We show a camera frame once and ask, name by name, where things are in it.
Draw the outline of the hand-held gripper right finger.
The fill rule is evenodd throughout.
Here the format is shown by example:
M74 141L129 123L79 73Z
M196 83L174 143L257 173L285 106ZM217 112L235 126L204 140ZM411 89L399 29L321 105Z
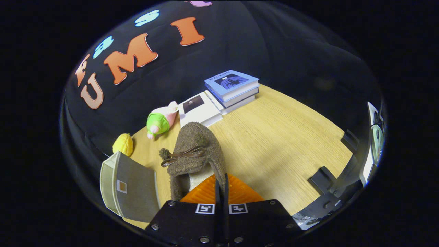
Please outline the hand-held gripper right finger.
M226 174L224 241L226 246L290 246L304 233L279 200L232 203L232 175Z

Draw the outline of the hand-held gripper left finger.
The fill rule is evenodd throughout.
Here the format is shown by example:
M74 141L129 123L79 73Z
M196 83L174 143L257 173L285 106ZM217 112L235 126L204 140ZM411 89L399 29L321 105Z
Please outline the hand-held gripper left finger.
M163 246L222 246L223 196L215 176L213 203L167 201L145 231Z

